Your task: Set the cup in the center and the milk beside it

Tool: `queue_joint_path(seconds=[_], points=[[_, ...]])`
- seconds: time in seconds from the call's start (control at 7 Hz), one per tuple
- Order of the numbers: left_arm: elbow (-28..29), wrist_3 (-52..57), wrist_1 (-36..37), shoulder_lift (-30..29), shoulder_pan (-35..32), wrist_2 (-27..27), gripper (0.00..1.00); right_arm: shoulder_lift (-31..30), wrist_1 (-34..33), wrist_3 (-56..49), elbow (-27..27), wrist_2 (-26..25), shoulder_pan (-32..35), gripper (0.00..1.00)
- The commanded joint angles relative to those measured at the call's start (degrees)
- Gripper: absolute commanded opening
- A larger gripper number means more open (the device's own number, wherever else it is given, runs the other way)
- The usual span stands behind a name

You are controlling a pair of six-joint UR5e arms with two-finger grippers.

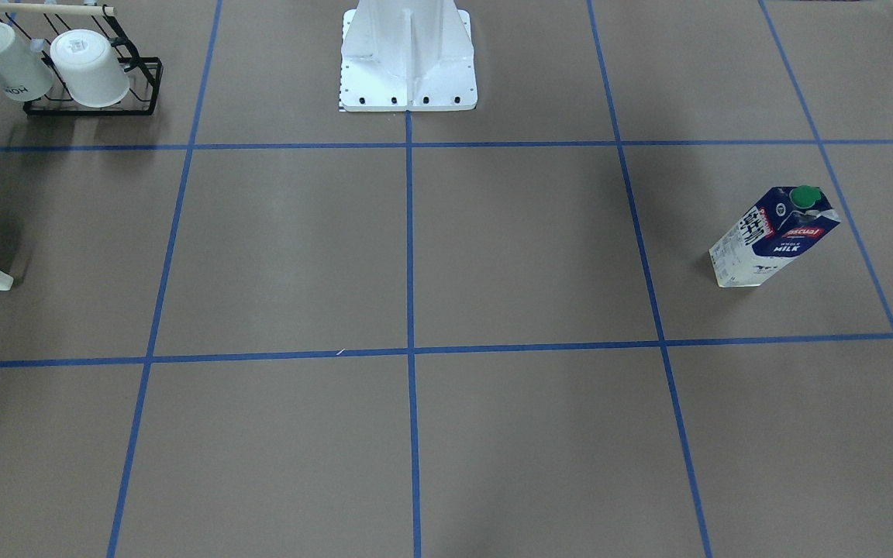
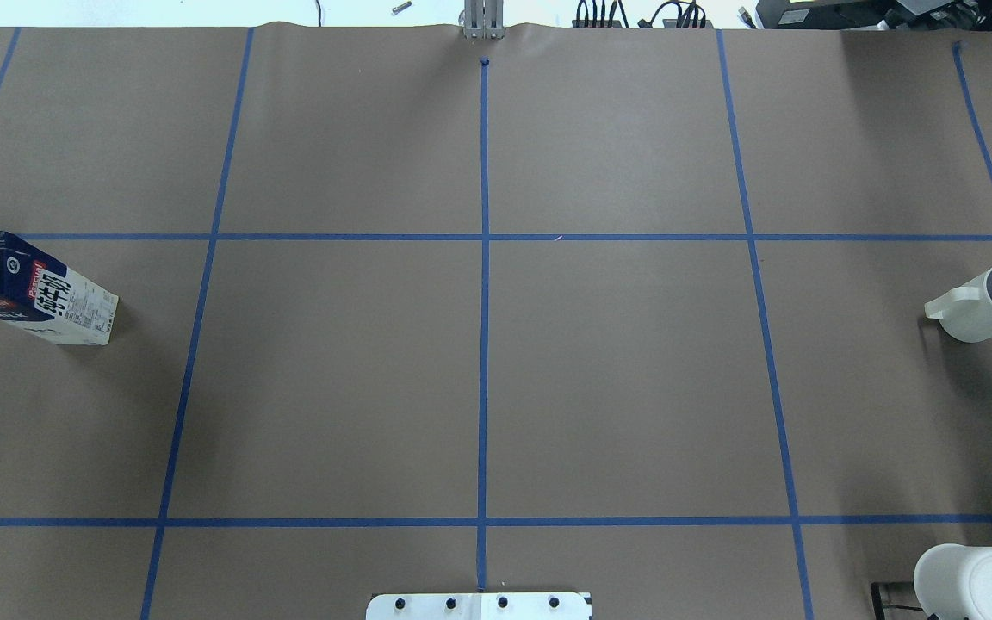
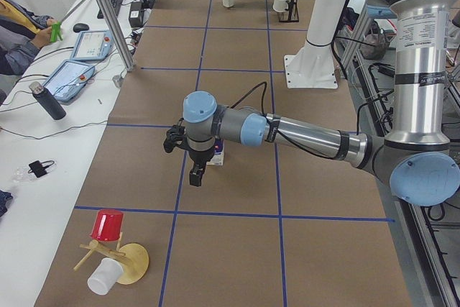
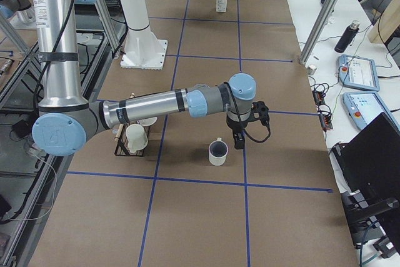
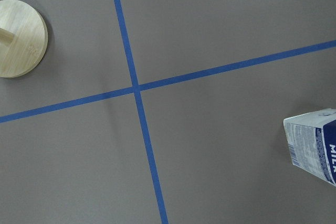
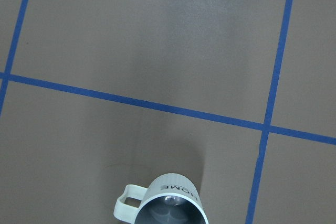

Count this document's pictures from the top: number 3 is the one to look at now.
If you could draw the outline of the person grey sleeve forearm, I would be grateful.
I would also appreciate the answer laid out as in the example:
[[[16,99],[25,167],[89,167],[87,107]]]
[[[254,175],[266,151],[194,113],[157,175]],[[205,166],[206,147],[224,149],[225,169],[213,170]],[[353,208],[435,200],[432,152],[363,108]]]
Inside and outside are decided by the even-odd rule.
[[[10,50],[1,48],[1,74],[22,75],[32,64],[40,49],[31,41]]]

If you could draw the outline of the person hand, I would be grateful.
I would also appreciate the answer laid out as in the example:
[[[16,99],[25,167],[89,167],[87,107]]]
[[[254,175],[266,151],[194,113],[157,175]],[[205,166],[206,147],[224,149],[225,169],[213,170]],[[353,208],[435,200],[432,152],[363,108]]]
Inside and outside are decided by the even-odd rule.
[[[49,18],[46,22],[47,28],[40,30],[34,37],[34,39],[31,41],[31,43],[41,49],[44,46],[50,45],[51,41],[51,33],[52,33],[52,26],[57,22],[56,19],[54,18]]]

